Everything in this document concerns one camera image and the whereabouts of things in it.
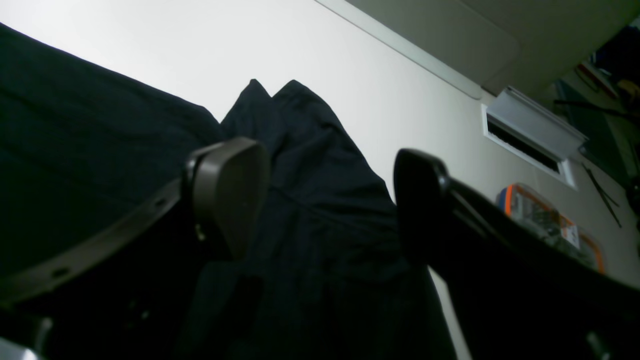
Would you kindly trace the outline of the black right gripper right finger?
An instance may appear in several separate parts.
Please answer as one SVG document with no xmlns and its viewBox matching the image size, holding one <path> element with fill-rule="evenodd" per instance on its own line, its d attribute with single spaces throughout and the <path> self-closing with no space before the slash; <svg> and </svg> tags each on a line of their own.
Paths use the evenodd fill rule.
<svg viewBox="0 0 640 360">
<path fill-rule="evenodd" d="M 448 287 L 475 360 L 637 360 L 639 290 L 552 249 L 420 150 L 398 151 L 398 233 Z"/>
</svg>

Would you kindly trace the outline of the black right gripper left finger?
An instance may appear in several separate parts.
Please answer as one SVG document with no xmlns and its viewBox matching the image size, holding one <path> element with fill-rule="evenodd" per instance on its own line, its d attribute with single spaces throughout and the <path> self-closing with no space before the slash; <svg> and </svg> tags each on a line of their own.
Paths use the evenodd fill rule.
<svg viewBox="0 0 640 360">
<path fill-rule="evenodd" d="M 3 238 L 1 358 L 169 358 L 202 267 L 246 256 L 270 177 L 265 146 L 234 137 L 94 235 Z"/>
</svg>

